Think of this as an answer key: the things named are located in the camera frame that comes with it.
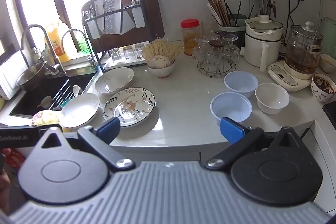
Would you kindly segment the person's left hand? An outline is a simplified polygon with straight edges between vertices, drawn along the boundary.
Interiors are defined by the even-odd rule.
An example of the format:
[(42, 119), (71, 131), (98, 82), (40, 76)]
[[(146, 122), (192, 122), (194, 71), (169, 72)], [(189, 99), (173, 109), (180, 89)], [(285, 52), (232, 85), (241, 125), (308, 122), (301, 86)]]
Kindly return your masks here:
[(9, 213), (9, 193), (10, 193), (10, 179), (3, 165), (6, 161), (6, 156), (10, 154), (10, 149), (1, 149), (1, 211), (5, 214)]

